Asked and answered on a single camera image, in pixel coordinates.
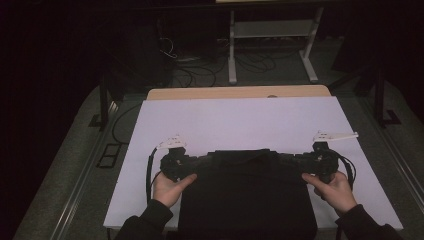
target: black sleeve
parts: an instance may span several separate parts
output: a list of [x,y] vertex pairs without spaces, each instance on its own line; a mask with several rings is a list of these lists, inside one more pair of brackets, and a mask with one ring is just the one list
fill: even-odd
[[152,199],[140,217],[132,216],[125,221],[115,240],[163,240],[162,231],[172,216],[165,205]]
[[349,240],[402,239],[392,226],[378,225],[360,204],[344,214],[336,223]]

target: person's right hand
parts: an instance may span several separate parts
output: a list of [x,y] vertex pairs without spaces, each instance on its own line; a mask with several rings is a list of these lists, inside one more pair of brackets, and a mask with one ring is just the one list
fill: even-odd
[[321,182],[318,176],[312,176],[308,173],[303,173],[302,178],[315,187],[315,193],[323,197],[339,216],[358,205],[346,175],[342,172],[335,173],[334,179],[329,184]]

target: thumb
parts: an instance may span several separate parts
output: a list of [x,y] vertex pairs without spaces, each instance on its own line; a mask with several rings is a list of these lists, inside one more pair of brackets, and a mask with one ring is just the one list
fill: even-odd
[[302,178],[307,183],[313,185],[314,187],[316,187],[318,189],[321,189],[326,185],[325,183],[321,182],[321,180],[319,180],[318,177],[312,176],[308,173],[302,173]]
[[197,174],[191,174],[185,177],[183,180],[179,181],[178,186],[181,188],[181,190],[184,190],[188,185],[192,184],[196,178]]

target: wire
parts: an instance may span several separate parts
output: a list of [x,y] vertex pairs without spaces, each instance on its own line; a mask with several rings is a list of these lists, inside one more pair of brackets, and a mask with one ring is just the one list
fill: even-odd
[[[348,158],[343,157],[342,155],[338,154],[336,151],[329,149],[330,152],[336,153],[338,155],[338,158],[342,161],[342,163],[344,164],[345,168],[346,168],[346,173],[347,173],[347,180],[349,182],[349,186],[351,188],[351,190],[353,190],[353,183],[356,180],[356,167],[353,164],[352,161],[350,161]],[[337,227],[337,232],[336,232],[336,240],[341,240],[342,237],[342,228],[340,226]]]
[[147,204],[149,204],[150,200],[152,199],[152,166],[153,166],[153,157],[155,156],[155,153],[157,151],[157,148],[153,149],[152,154],[149,156],[149,160],[147,161],[147,170],[146,170],[146,199]]
[[119,143],[119,144],[122,144],[122,145],[128,145],[129,144],[129,142],[123,142],[123,141],[121,141],[121,140],[119,140],[117,137],[116,137],[116,134],[115,134],[115,129],[116,129],[116,125],[118,124],[118,122],[121,120],[121,118],[122,117],[124,117],[126,114],[128,114],[130,111],[132,111],[133,109],[135,109],[135,108],[137,108],[137,107],[139,107],[139,106],[141,106],[141,103],[139,103],[139,104],[137,104],[137,105],[135,105],[135,106],[133,106],[133,107],[131,107],[131,108],[129,108],[128,110],[126,110],[124,113],[122,113],[117,119],[116,119],[116,121],[113,123],[113,126],[112,126],[112,138],[113,138],[113,140],[115,140],[117,143]]
[[170,58],[174,58],[174,59],[178,58],[177,54],[172,53],[172,51],[174,50],[174,42],[171,39],[165,38],[165,37],[160,38],[160,40],[167,40],[171,44],[171,49],[167,52],[164,51],[164,50],[159,50],[159,51],[162,52],[163,54],[165,54],[166,56],[170,57]]
[[150,189],[152,188],[153,183],[155,182],[156,178],[159,176],[159,174],[160,174],[161,172],[162,172],[162,171],[159,171],[159,172],[157,172],[157,173],[156,173],[155,177],[153,178],[152,182],[150,183]]
[[188,76],[190,78],[189,82],[183,85],[180,79],[178,78],[181,75],[175,75],[174,77],[176,78],[177,81],[179,81],[181,87],[191,87],[192,84],[194,84],[194,86],[196,87],[204,87],[204,86],[199,86],[197,84],[196,76],[201,76],[201,77],[210,76],[212,77],[212,82],[208,84],[208,87],[213,87],[215,86],[218,80],[217,73],[221,72],[224,69],[224,67],[227,65],[227,62],[224,60],[221,66],[219,66],[219,68],[216,70],[213,70],[207,67],[209,65],[213,65],[213,63],[214,62],[212,61],[209,61],[206,63],[200,63],[199,65],[194,65],[193,63],[183,63],[183,64],[179,63],[176,67],[176,71],[182,71],[186,73],[186,75],[183,75],[183,76]]
[[[271,54],[259,54],[257,49],[262,48],[263,41],[259,41],[255,46],[255,51],[247,48],[246,44],[240,41],[238,45],[241,47],[241,55],[235,56],[235,60],[244,68],[246,71],[253,73],[265,73],[267,71],[273,70],[277,67],[275,60],[284,59],[293,56],[298,53],[302,48],[296,48],[288,54],[283,56],[275,56],[276,51]],[[282,41],[279,42],[279,45],[275,47],[276,49],[281,49]]]

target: white paper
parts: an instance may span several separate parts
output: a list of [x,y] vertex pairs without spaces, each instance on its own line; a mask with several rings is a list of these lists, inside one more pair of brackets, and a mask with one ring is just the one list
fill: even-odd
[[[318,131],[353,133],[335,97],[249,98],[145,101],[125,157],[104,222],[120,228],[125,220],[146,208],[145,174],[152,150],[179,134],[186,154],[206,155],[215,150],[269,148],[279,153],[311,152]],[[379,223],[402,229],[357,139],[329,142],[357,168],[354,194]],[[155,154],[152,176],[167,150]],[[340,170],[345,171],[340,162]],[[309,186],[318,228],[335,228],[337,215]],[[179,202],[167,227],[178,226]]]

